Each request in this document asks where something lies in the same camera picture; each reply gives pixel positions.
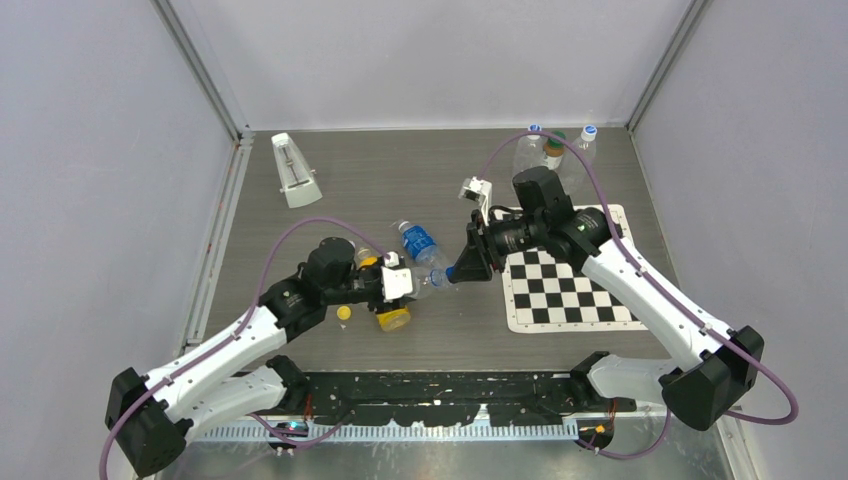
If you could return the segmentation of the clear bottle pepsi label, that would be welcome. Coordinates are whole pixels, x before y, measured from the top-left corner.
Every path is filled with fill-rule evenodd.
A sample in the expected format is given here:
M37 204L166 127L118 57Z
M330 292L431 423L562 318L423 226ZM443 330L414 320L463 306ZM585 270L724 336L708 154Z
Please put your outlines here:
M414 275L416 292L413 294L413 299L415 300L426 298L437 291L446 291L450 287L450 283L443 270L421 266L408 268L411 269Z

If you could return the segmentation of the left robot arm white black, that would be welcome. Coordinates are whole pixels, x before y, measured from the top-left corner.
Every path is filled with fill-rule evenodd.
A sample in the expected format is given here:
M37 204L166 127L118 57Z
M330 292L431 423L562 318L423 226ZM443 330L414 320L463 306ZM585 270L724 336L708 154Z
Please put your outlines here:
M241 317L191 352L144 374L132 367L118 373L106 407L107 443L148 477L213 426L273 407L296 413L307 398L296 368L268 364L242 380L235 373L318 325L331 306L392 311L412 292L411 265L398 253L358 266L350 241L326 238L294 274L261 290Z

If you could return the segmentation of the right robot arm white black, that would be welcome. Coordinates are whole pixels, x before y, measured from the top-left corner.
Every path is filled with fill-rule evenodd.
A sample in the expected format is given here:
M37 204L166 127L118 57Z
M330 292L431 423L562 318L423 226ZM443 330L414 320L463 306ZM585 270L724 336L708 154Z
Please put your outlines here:
M520 208L497 218L489 204L490 182L465 179L459 196L478 207L449 280L489 281L504 272L510 255L544 251L620 301L670 355L590 355L571 371L577 406L596 410L613 398L661 404L688 427L705 431L754 386L757 371L750 362L764 350L756 330L733 329L698 307L642 258L603 210L574 207L555 172L533 167L512 185Z

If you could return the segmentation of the yellow bottle cap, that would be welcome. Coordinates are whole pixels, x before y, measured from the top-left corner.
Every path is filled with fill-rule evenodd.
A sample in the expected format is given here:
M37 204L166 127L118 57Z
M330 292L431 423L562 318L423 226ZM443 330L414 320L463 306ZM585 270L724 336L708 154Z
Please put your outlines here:
M348 321L352 317L352 309L349 306L340 306L336 310L336 315L340 321Z

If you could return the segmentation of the yellow juice bottle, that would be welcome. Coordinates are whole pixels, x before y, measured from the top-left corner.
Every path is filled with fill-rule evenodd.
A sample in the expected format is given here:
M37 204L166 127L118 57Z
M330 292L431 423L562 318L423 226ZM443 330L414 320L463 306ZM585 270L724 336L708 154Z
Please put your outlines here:
M377 263L377 256L368 249L361 249L358 253L357 268L362 269ZM392 332L404 327L411 319L412 315L408 307L403 307L395 310L386 310L375 314L375 318L384 332Z

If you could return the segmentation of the clear bottle blue label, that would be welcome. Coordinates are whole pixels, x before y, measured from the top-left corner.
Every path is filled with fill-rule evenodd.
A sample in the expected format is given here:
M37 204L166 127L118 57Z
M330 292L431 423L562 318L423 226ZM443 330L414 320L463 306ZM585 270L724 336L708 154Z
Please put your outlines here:
M402 246L418 264L447 271L452 264L443 248L420 224L400 219L396 222Z

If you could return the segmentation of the left standing clear bottle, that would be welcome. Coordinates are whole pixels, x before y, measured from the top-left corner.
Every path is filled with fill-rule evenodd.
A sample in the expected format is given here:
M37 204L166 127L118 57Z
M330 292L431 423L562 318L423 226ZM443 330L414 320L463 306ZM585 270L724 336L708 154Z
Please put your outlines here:
M527 135L517 141L512 165L513 176L527 169L546 165L546 154L543 148L547 139L540 135L542 131L541 125L531 124L527 127Z

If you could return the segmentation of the green cap brown bottle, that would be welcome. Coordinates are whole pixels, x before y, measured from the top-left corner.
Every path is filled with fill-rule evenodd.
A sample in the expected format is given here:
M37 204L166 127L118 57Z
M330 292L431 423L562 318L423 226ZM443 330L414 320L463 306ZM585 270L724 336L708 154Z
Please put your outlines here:
M561 165L565 155L565 136L562 131L554 131L553 135L558 136L561 140L549 137L542 147L543 165L552 171L557 171Z

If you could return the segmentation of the checkerboard calibration mat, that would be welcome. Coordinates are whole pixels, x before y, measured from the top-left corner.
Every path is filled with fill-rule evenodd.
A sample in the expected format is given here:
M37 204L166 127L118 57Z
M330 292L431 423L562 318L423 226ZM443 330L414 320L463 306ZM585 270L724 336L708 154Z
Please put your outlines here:
M647 329L615 296L545 251L507 256L501 280L507 326L513 333Z

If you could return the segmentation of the white metronome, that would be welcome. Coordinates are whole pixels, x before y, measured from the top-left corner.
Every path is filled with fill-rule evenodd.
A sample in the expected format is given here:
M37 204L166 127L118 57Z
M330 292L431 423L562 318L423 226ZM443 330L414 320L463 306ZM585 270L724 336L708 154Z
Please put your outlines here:
M292 137L288 133L278 133L271 142L281 182L280 192L288 207L301 208L321 200L323 194L314 170Z

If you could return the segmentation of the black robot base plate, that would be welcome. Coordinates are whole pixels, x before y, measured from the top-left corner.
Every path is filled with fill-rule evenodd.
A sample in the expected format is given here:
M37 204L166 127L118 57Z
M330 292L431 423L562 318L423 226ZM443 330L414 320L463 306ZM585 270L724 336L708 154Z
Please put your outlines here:
M631 413L632 399L603 399L567 373L307 372L292 392L262 414L295 416L319 425L377 429L397 425L426 432L468 427L486 419L500 432L543 433L578 414Z

